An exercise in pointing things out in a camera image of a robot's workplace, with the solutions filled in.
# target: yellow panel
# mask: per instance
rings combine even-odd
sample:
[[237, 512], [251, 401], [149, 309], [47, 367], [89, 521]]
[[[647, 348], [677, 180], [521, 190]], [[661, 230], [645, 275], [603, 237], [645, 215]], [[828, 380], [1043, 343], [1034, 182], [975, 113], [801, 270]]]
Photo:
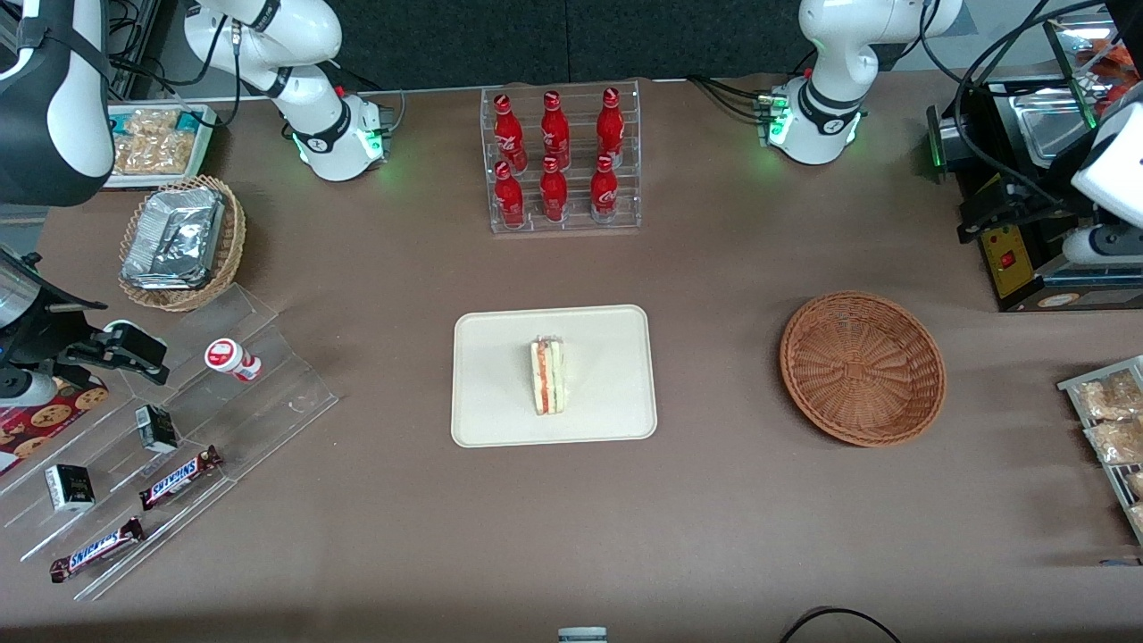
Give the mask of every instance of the yellow panel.
[[1020, 235], [1020, 227], [1006, 225], [989, 230], [981, 236], [981, 246], [984, 248], [989, 272], [992, 273], [992, 282], [996, 283], [1000, 298], [1015, 292], [1036, 276], [1032, 259], [1028, 257], [1028, 248], [1024, 247], [1024, 238]]

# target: snickers bar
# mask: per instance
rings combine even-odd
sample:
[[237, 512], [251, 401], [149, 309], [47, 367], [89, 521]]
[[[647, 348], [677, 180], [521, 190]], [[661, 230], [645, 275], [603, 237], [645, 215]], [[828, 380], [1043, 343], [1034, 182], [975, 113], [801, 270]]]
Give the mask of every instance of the snickers bar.
[[151, 509], [154, 509], [159, 505], [166, 503], [168, 499], [182, 491], [186, 485], [194, 482], [195, 479], [206, 474], [210, 469], [214, 469], [218, 465], [222, 465], [222, 457], [218, 456], [218, 452], [211, 444], [206, 451], [195, 456], [193, 460], [175, 469], [169, 476], [154, 483], [154, 487], [151, 489], [141, 491], [139, 499], [143, 501], [143, 511], [150, 512]]
[[142, 540], [146, 540], [146, 533], [143, 532], [143, 525], [139, 524], [139, 520], [133, 517], [117, 531], [96, 540], [71, 556], [53, 562], [51, 582], [63, 582], [79, 573], [87, 565], [106, 558], [113, 552]]

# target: white tray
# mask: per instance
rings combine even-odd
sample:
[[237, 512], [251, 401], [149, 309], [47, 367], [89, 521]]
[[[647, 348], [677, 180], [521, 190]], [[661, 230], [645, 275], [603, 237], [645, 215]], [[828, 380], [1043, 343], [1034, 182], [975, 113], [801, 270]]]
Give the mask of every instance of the white tray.
[[[561, 338], [567, 410], [537, 416], [528, 348]], [[638, 305], [472, 312], [456, 323], [453, 440], [464, 448], [644, 440], [655, 433], [647, 313]]]

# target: brown wicker basket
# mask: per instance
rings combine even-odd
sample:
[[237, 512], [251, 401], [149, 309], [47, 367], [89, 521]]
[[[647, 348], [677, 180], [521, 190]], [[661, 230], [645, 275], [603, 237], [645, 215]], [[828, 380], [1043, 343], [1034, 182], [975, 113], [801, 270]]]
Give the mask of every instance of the brown wicker basket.
[[806, 417], [858, 447], [912, 440], [944, 404], [944, 362], [933, 337], [877, 295], [833, 292], [801, 306], [782, 336], [780, 360]]
[[[119, 286], [135, 303], [150, 307], [161, 307], [170, 312], [185, 312], [205, 305], [234, 282], [234, 273], [238, 272], [238, 264], [242, 259], [242, 242], [246, 241], [246, 214], [242, 211], [242, 203], [238, 202], [234, 192], [231, 192], [225, 183], [211, 176], [194, 176], [163, 185], [159, 187], [159, 191], [189, 190], [191, 187], [213, 187], [222, 192], [226, 199], [222, 232], [218, 236], [218, 246], [215, 248], [214, 275], [206, 286], [198, 290], [144, 290], [131, 286], [120, 276]], [[127, 251], [131, 247], [131, 240], [135, 239], [135, 227], [138, 225], [144, 203], [146, 203], [145, 199], [135, 208], [135, 216], [127, 224], [123, 241], [119, 244], [120, 260], [127, 259]]]

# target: sandwich slice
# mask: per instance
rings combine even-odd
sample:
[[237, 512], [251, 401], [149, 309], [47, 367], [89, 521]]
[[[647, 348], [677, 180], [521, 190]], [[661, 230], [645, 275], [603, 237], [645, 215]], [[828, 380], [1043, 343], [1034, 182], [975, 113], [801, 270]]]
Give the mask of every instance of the sandwich slice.
[[531, 389], [537, 416], [563, 412], [566, 392], [562, 341], [539, 338], [531, 343]]

